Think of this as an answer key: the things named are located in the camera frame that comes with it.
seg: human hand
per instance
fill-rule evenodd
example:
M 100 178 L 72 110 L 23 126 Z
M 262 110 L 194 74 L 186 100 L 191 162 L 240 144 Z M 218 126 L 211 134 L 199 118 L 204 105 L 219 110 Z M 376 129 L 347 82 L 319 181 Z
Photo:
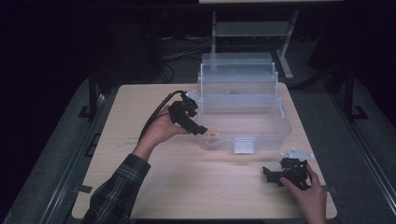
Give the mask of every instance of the human hand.
M 169 105 L 163 107 L 158 113 L 157 118 L 149 125 L 145 134 L 137 143 L 133 153 L 148 161 L 152 149 L 154 149 L 161 142 L 165 142 L 169 138 L 177 134 L 187 134 L 188 132 L 180 126 L 172 123 L 168 112 Z
M 308 224 L 326 223 L 327 192 L 320 185 L 318 175 L 309 164 L 306 165 L 306 169 L 311 179 L 310 189 L 300 190 L 285 177 L 280 178 L 280 182 L 294 196 Z

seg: black clamp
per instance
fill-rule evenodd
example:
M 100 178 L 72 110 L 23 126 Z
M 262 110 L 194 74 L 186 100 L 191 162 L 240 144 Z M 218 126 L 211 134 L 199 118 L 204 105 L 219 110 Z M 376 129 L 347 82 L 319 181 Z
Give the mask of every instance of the black clamp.
M 174 101 L 171 106 L 169 106 L 169 116 L 173 123 L 178 123 L 187 132 L 193 133 L 194 135 L 200 133 L 204 134 L 207 128 L 200 126 L 195 123 L 192 119 L 197 112 L 195 110 L 198 105 L 191 98 L 186 96 L 186 94 L 181 94 L 182 101 Z
M 280 162 L 283 171 L 271 172 L 264 166 L 262 167 L 262 170 L 267 177 L 267 182 L 276 183 L 279 187 L 283 187 L 283 184 L 280 182 L 280 177 L 285 177 L 297 186 L 297 188 L 306 190 L 310 188 L 310 186 L 306 184 L 306 179 L 309 176 L 308 171 L 306 170 L 307 164 L 307 161 L 283 158 Z

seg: plaid shirt sleeve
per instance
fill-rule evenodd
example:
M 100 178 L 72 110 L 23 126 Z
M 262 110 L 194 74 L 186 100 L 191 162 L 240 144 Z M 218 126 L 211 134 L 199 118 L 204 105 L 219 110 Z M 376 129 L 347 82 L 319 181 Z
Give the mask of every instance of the plaid shirt sleeve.
M 117 171 L 91 196 L 90 209 L 81 223 L 129 223 L 137 192 L 150 165 L 128 155 Z

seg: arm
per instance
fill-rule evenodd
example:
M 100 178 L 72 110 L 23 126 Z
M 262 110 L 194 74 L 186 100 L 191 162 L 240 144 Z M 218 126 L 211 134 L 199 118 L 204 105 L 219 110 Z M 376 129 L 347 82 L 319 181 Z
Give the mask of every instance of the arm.
M 90 209 L 81 223 L 129 223 L 137 193 L 150 168 L 152 150 L 176 134 L 187 133 L 172 123 L 168 107 L 159 113 L 113 176 L 92 195 Z
M 310 189 L 300 190 L 284 177 L 280 181 L 297 200 L 297 204 L 308 224 L 326 223 L 327 192 L 320 185 L 318 175 L 311 169 L 309 164 L 306 169 L 311 177 Z

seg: clear plastic container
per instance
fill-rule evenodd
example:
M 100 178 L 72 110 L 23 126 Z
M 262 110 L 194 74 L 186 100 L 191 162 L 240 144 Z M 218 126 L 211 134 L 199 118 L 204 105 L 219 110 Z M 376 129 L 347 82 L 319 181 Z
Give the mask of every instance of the clear plastic container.
M 198 136 L 200 148 L 235 153 L 277 150 L 289 136 L 275 64 L 267 56 L 218 54 L 209 60 L 203 55 L 197 122 L 209 131 Z

